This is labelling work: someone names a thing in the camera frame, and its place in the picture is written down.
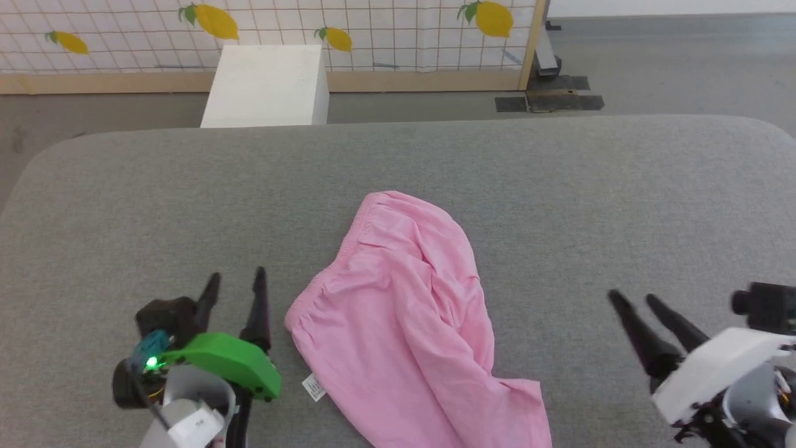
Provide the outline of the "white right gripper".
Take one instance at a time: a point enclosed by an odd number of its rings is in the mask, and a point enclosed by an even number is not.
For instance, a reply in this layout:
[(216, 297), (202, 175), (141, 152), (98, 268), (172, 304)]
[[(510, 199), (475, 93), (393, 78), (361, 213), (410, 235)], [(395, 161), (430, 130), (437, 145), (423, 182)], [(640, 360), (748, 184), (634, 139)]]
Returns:
[(646, 304), (657, 320), (690, 353), (680, 364), (679, 349), (662, 340), (639, 317), (634, 304), (625, 295), (609, 290), (608, 300), (649, 377), (654, 405), (671, 425), (690, 422), (697, 413), (694, 404), (707, 403), (753, 369), (785, 355), (794, 345), (793, 335), (745, 328), (728, 328), (709, 340), (695, 324), (669, 308), (663, 300), (647, 295)]

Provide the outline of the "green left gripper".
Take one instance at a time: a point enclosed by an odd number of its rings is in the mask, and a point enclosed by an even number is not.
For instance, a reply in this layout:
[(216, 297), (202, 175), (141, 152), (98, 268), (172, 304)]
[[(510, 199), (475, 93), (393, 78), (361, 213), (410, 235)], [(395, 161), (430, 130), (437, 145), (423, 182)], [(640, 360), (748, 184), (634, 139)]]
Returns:
[(196, 337), (183, 348), (160, 353), (159, 363), (165, 366), (193, 365), (239, 386), (251, 393), (254, 399), (279, 399), (282, 377), (267, 356), (271, 349), (271, 335), (266, 269), (256, 269), (251, 286), (254, 298), (239, 338), (221, 332), (205, 334), (220, 287), (221, 273), (215, 272), (208, 278), (193, 306), (190, 328), (191, 334)]

